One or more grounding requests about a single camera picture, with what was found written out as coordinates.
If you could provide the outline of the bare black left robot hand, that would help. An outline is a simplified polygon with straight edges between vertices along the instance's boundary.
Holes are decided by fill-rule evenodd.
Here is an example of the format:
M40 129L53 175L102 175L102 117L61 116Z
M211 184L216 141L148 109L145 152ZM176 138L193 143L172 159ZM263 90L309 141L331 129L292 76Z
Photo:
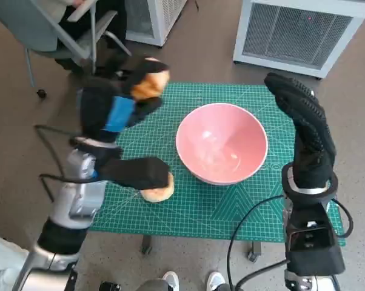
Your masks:
M115 142L162 106L169 66L150 56L112 56L78 91L81 135Z

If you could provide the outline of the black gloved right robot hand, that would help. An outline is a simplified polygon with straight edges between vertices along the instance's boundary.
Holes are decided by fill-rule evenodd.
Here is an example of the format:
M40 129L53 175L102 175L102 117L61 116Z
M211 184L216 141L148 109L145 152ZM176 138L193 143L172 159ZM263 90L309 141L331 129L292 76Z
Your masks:
M332 176L337 154L324 108L313 90L297 79L268 73L264 84L296 130L292 162L296 186L324 187Z

